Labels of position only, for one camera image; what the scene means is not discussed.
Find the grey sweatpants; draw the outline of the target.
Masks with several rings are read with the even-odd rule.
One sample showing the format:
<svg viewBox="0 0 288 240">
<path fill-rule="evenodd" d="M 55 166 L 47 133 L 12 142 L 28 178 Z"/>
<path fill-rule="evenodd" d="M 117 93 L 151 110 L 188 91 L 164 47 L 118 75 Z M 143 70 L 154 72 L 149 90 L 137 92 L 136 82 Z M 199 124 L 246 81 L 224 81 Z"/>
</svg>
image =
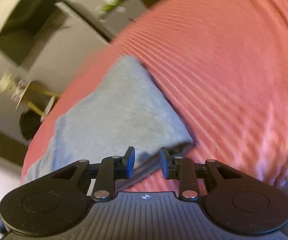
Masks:
<svg viewBox="0 0 288 240">
<path fill-rule="evenodd" d="M 159 168 L 159 151 L 185 155 L 194 145 L 182 118 L 132 56 L 121 57 L 95 91 L 55 122 L 46 153 L 28 169 L 30 183 L 80 159 L 99 163 L 135 148 L 132 176 L 116 183 L 125 190 Z"/>
</svg>

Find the black bag on floor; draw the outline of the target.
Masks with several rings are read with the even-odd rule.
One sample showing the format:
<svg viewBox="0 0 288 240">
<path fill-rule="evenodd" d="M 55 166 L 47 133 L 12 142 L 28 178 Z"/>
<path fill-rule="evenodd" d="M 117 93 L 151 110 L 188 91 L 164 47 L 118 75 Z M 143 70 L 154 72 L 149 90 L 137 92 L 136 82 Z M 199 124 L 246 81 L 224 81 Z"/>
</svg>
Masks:
<svg viewBox="0 0 288 240">
<path fill-rule="evenodd" d="M 32 140 L 41 125 L 41 116 L 31 109 L 23 112 L 20 116 L 20 130 L 26 141 Z"/>
</svg>

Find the yellow legged side table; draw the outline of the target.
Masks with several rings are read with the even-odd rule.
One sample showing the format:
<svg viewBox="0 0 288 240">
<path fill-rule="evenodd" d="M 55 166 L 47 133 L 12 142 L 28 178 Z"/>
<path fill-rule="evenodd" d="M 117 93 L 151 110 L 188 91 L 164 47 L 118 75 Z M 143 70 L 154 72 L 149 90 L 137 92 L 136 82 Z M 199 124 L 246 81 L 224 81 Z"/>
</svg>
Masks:
<svg viewBox="0 0 288 240">
<path fill-rule="evenodd" d="M 25 105 L 40 117 L 40 122 L 43 122 L 60 97 L 60 94 L 49 90 L 40 81 L 20 81 L 11 99 L 16 103 L 16 109 Z"/>
</svg>

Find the red ribbed bedspread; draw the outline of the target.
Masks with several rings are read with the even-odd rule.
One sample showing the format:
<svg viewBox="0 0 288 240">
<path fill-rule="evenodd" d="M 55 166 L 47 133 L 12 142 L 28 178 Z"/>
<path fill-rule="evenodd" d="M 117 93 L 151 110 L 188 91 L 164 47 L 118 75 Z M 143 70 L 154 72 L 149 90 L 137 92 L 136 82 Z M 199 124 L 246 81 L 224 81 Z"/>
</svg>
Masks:
<svg viewBox="0 0 288 240">
<path fill-rule="evenodd" d="M 162 0 L 64 91 L 30 143 L 22 178 L 56 120 L 123 55 L 139 59 L 197 137 L 189 156 L 288 183 L 288 0 Z"/>
</svg>

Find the white vase decoration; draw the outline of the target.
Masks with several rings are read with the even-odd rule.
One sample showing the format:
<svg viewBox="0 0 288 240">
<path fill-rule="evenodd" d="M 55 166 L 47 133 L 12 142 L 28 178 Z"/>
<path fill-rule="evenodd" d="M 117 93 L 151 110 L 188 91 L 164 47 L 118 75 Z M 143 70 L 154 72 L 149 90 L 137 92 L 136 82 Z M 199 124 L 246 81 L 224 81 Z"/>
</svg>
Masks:
<svg viewBox="0 0 288 240">
<path fill-rule="evenodd" d="M 4 72 L 0 80 L 0 93 L 12 95 L 17 88 L 17 84 L 16 77 L 8 72 Z"/>
</svg>

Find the white tall standing panel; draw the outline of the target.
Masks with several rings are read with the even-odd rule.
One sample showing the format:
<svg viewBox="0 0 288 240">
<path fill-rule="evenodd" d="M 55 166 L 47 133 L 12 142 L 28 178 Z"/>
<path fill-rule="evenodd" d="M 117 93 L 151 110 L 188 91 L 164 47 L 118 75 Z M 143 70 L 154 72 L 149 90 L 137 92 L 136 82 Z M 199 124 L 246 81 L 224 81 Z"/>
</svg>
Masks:
<svg viewBox="0 0 288 240">
<path fill-rule="evenodd" d="M 100 20 L 82 4 L 73 3 L 69 0 L 59 0 L 55 5 L 64 13 L 72 16 L 74 15 L 77 19 L 84 21 L 107 42 L 111 42 L 114 38 L 114 35 L 100 22 Z"/>
</svg>

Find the grey drawer cabinet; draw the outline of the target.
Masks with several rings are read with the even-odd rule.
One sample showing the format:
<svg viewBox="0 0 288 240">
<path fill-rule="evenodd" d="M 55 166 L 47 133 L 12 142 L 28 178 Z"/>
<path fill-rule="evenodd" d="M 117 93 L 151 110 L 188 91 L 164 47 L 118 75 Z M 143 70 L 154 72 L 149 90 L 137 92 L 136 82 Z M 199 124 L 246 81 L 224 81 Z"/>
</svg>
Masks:
<svg viewBox="0 0 288 240">
<path fill-rule="evenodd" d="M 116 35 L 146 10 L 141 0 L 123 0 L 115 9 L 104 14 L 100 22 L 105 29 Z"/>
</svg>

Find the wall mounted television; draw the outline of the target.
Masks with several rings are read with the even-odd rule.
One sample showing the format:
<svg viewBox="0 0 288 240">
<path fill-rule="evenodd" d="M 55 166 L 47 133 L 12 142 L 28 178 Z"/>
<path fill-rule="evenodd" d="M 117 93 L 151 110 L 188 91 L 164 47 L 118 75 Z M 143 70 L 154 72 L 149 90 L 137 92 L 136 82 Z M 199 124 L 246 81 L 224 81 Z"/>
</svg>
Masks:
<svg viewBox="0 0 288 240">
<path fill-rule="evenodd" d="M 67 17 L 57 0 L 20 0 L 0 31 L 0 51 L 17 66 L 30 67 Z"/>
</svg>

